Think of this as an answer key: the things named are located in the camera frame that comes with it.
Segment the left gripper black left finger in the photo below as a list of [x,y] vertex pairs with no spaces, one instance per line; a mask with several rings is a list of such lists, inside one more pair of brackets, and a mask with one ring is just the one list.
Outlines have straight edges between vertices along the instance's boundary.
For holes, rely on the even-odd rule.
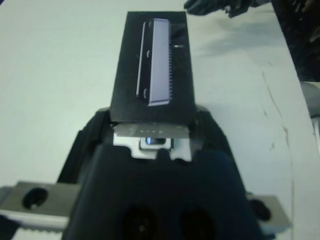
[[59,183],[80,184],[100,144],[112,145],[114,131],[108,109],[99,109],[79,130],[58,177]]

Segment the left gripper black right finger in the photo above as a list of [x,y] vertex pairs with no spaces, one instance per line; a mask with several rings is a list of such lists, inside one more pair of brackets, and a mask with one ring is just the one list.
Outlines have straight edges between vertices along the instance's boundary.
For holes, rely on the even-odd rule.
[[227,137],[204,106],[196,107],[195,119],[189,126],[189,138],[192,157],[200,150],[221,151],[227,155],[236,174],[240,175]]

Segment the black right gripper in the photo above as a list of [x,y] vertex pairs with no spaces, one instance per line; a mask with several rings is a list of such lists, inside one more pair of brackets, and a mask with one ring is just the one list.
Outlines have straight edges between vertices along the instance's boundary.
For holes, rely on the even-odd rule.
[[246,13],[249,8],[257,8],[270,2],[271,0],[231,0],[225,7],[224,0],[187,0],[184,7],[188,8],[187,13],[190,15],[208,15],[225,10],[229,18],[234,18]]

